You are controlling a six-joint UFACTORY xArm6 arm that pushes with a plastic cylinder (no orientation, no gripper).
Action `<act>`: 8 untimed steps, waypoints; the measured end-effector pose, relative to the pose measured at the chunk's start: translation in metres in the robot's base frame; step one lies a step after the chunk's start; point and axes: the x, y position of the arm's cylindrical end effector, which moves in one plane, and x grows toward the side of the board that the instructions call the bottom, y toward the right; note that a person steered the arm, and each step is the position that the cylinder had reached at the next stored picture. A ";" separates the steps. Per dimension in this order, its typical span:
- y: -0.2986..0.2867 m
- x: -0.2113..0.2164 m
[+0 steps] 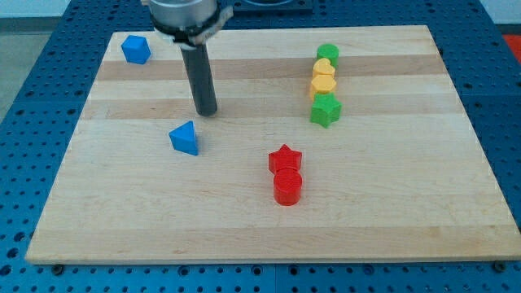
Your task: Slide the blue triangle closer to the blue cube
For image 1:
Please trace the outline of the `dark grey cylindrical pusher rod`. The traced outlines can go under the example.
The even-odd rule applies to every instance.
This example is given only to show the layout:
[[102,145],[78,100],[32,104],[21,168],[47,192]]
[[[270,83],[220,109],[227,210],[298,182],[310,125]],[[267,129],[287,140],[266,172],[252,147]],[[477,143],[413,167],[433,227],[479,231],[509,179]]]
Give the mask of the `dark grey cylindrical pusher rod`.
[[217,98],[207,47],[182,45],[181,53],[196,112],[200,116],[213,116],[217,112]]

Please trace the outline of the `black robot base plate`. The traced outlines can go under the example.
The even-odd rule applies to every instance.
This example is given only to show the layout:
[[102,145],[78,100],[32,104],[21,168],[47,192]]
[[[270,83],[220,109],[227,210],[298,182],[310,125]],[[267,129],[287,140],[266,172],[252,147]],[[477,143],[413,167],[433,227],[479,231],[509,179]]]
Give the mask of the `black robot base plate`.
[[314,0],[231,0],[229,4],[241,12],[311,11]]

